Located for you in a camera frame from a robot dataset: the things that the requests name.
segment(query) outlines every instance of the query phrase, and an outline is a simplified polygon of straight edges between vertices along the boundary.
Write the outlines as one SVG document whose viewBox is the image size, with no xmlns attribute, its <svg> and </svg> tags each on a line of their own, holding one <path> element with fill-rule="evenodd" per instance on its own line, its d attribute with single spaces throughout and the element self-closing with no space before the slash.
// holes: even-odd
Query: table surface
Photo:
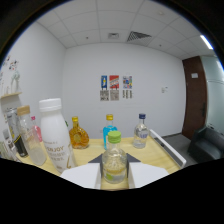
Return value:
<svg viewBox="0 0 224 224">
<path fill-rule="evenodd" d="M 142 163 L 166 169 L 166 171 L 169 174 L 172 174 L 180 170 L 180 167 L 176 164 L 176 162 L 172 159 L 172 157 L 170 157 L 170 155 L 151 136 L 147 138 L 146 147 L 143 149 L 135 148 L 132 145 L 132 142 L 133 142 L 133 137 L 122 138 L 120 143 L 120 148 L 123 149 L 126 153 L 129 153 L 130 155 L 134 156 L 136 159 L 140 160 Z M 35 165 L 31 161 L 29 156 L 26 158 L 22 158 L 17 153 L 18 159 L 21 160 L 21 162 L 25 164 L 30 164 L 30 165 L 39 167 L 56 176 L 60 176 L 61 173 L 59 173 L 54 168 L 50 158 L 47 155 L 43 142 L 41 142 L 41 146 L 43 147 L 44 152 L 47 156 L 47 160 L 42 166 Z M 73 151 L 74 151 L 77 166 L 85 165 L 90 160 L 98 157 L 99 155 L 105 152 L 105 149 L 103 147 L 103 139 L 90 139 L 89 146 L 86 149 L 73 149 Z M 129 189 L 128 179 L 126 177 L 119 184 L 110 184 L 106 182 L 105 179 L 102 177 L 101 189 L 103 190 Z"/>
</svg>

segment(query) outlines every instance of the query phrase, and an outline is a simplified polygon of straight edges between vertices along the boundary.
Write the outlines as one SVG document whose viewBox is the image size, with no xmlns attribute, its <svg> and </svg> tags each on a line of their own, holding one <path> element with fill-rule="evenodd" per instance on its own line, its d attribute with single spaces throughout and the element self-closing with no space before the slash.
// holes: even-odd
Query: brown door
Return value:
<svg viewBox="0 0 224 224">
<path fill-rule="evenodd" d="M 183 60 L 186 80 L 186 109 L 182 135 L 191 139 L 194 131 L 205 125 L 207 86 L 199 56 Z"/>
</svg>

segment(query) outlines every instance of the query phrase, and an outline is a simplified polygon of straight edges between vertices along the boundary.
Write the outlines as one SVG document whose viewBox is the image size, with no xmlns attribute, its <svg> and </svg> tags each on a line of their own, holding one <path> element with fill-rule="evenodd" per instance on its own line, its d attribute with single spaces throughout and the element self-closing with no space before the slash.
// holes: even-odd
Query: water bottle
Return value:
<svg viewBox="0 0 224 224">
<path fill-rule="evenodd" d="M 144 148 L 146 145 L 146 140 L 149 134 L 148 128 L 144 124 L 145 114 L 139 114 L 139 124 L 134 129 L 134 141 L 133 146 L 135 148 Z"/>
</svg>

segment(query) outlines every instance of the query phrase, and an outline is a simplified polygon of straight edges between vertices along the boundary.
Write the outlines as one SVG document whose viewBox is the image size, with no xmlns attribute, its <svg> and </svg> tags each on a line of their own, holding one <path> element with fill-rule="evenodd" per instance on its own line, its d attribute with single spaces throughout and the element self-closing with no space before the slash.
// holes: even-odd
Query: ceiling light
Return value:
<svg viewBox="0 0 224 224">
<path fill-rule="evenodd" d="M 164 12 L 162 12 L 162 11 L 158 11 L 158 14 L 159 14 L 159 15 L 164 15 Z"/>
<path fill-rule="evenodd" d="M 109 33 L 108 34 L 108 39 L 118 39 L 119 38 L 119 33 Z"/>
<path fill-rule="evenodd" d="M 209 49 L 213 49 L 213 47 L 211 46 L 211 44 L 207 41 L 207 39 L 203 35 L 200 35 L 200 37 L 205 42 L 205 44 L 207 45 L 207 47 Z"/>
</svg>

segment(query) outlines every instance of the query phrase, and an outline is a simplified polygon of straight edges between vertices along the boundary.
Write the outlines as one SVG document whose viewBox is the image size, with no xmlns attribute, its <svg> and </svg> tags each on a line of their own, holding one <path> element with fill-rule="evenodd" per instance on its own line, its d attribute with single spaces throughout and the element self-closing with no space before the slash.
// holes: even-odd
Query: clear glass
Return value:
<svg viewBox="0 0 224 224">
<path fill-rule="evenodd" d="M 109 143 L 109 149 L 102 155 L 103 177 L 111 184 L 122 182 L 127 174 L 127 155 L 120 144 Z"/>
<path fill-rule="evenodd" d="M 147 137 L 149 135 L 148 128 L 144 124 L 145 119 L 139 119 L 139 124 L 134 129 L 133 146 L 135 148 L 144 148 L 146 145 Z"/>
<path fill-rule="evenodd" d="M 106 127 L 103 128 L 103 142 L 105 150 L 109 148 L 108 132 L 110 131 L 117 131 L 117 127 L 113 126 L 113 120 L 107 120 Z"/>
<path fill-rule="evenodd" d="M 29 114 L 18 116 L 18 127 L 30 159 L 38 166 L 43 165 L 47 157 L 41 147 Z"/>
</svg>

